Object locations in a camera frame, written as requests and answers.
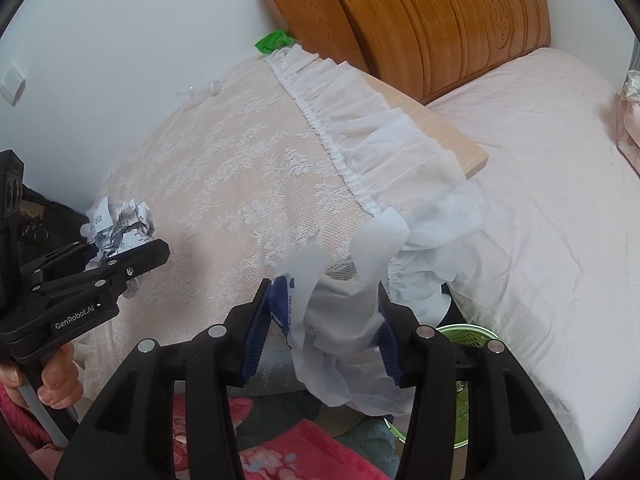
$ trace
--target bed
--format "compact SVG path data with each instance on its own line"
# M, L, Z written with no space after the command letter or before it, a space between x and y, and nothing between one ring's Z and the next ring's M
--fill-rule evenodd
M470 181L484 231L450 252L465 262L456 303L508 343L587 478L636 475L640 181L613 141L617 92L549 48L546 0L264 1L305 50L428 105L489 154Z

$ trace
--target bed sheet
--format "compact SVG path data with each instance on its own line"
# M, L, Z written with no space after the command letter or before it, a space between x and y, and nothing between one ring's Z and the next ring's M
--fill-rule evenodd
M485 227L452 249L471 322L510 346L589 478L640 404L640 179L618 152L617 95L544 48L430 105L489 153Z

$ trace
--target metal screw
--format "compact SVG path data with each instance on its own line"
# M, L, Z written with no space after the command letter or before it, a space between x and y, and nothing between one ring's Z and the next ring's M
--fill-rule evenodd
M226 326L224 325L214 325L209 328L209 337L222 337L226 334Z
M436 335L436 331L429 325L420 325L415 329L415 333L423 339L431 339Z
M491 341L487 343L487 348L494 354L501 354L504 352L504 343L497 339L491 339Z
M143 354L151 352L156 347L156 342L153 339L143 339L138 343L138 351Z

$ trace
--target wooden tabletop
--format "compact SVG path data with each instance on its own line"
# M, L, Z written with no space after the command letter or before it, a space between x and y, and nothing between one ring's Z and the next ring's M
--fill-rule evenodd
M369 85L385 97L391 108L402 108L425 135L437 140L445 150L455 153L467 178L486 166L489 155L459 129L401 91L367 73L363 72L363 75Z

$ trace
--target headboard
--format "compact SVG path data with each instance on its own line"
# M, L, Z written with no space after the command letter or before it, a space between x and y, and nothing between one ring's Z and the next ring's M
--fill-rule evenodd
M426 104L550 44L546 0L265 0L302 47Z

